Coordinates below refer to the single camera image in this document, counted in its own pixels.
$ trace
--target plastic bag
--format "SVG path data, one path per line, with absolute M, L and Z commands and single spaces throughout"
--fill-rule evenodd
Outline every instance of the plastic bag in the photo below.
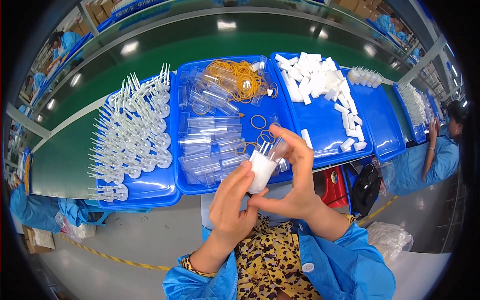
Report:
M 67 217 L 58 212 L 55 216 L 55 221 L 60 226 L 61 231 L 67 235 L 67 237 L 77 243 L 81 243 L 82 239 L 89 238 L 95 235 L 96 226 L 81 224 L 76 227 L 67 220 Z
M 367 227 L 368 243 L 382 254 L 387 266 L 399 259 L 401 252 L 409 252 L 413 237 L 398 225 L 373 222 Z
M 35 235 L 33 236 L 33 245 L 47 247 L 50 249 L 55 249 L 55 244 L 53 242 L 53 236 L 51 231 L 46 231 L 42 229 L 32 228 Z

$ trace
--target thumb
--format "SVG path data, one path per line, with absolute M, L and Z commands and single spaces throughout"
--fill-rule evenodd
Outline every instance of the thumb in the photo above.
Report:
M 261 196 L 253 196 L 247 201 L 247 205 L 256 206 L 261 210 L 278 215 L 284 215 L 285 200 L 264 198 Z

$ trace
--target hand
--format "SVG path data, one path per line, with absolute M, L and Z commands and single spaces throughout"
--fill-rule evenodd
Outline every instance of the hand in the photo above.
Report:
M 437 138 L 437 135 L 438 135 L 438 131 L 437 131 L 437 123 L 438 122 L 438 119 L 435 118 L 433 119 L 432 122 L 430 122 L 429 126 L 428 126 L 428 129 L 430 130 L 429 133 L 430 133 L 430 140 L 432 139 L 436 139 Z
M 211 235 L 218 238 L 220 247 L 232 251 L 252 230 L 257 220 L 258 208 L 248 205 L 240 210 L 241 199 L 253 182 L 255 174 L 251 171 L 252 163 L 248 160 L 225 178 L 218 187 L 209 207 L 209 218 L 214 229 Z
M 275 137 L 281 136 L 292 148 L 284 156 L 292 164 L 292 190 L 281 200 L 254 195 L 247 204 L 257 206 L 261 210 L 290 218 L 304 219 L 308 222 L 314 218 L 323 204 L 322 199 L 315 194 L 313 188 L 313 150 L 307 146 L 305 140 L 288 129 L 275 125 L 270 125 L 269 129 Z

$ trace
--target dark hair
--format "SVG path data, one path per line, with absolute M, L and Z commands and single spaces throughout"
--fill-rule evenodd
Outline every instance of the dark hair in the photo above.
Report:
M 30 78 L 32 78 L 32 75 L 27 75 L 27 77 L 25 78 L 25 86 L 28 86 L 28 84 L 30 83 Z
M 53 46 L 53 42 L 58 41 L 59 38 L 61 38 L 62 36 L 63 36 L 63 31 L 56 31 L 52 33 L 52 35 L 50 35 L 50 38 L 48 39 L 48 44 L 50 45 L 50 47 Z
M 453 101 L 447 107 L 448 117 L 454 119 L 455 122 L 462 124 L 467 118 L 467 110 L 462 106 L 460 101 Z

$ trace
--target ceiling light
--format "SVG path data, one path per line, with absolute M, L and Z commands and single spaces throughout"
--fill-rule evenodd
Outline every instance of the ceiling light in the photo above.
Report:
M 54 104 L 55 104 L 55 99 L 52 99 L 52 100 L 47 104 L 47 109 L 48 109 L 48 110 L 52 110 Z
M 377 53 L 377 50 L 375 50 L 375 48 L 370 44 L 365 44 L 365 46 L 363 46 L 363 49 L 371 57 L 374 57 L 375 54 Z
M 80 73 L 75 74 L 75 76 L 73 76 L 73 78 L 72 78 L 72 81 L 70 82 L 70 86 L 71 87 L 76 86 L 76 84 L 78 83 L 78 80 L 80 79 L 81 76 L 82 75 Z
M 121 49 L 120 54 L 123 56 L 127 56 L 129 54 L 134 53 L 137 50 L 139 44 L 140 43 L 138 41 L 133 41 L 123 45 L 123 48 Z
M 229 31 L 229 30 L 236 30 L 237 29 L 237 23 L 235 21 L 227 22 L 227 21 L 223 21 L 223 20 L 218 20 L 216 22 L 216 26 L 218 27 L 218 30 L 220 30 L 220 31 Z
M 328 39 L 328 32 L 326 32 L 325 29 L 322 28 L 320 30 L 318 38 Z
M 455 77 L 458 77 L 458 74 L 456 73 L 455 67 L 452 65 L 452 71 L 455 73 Z

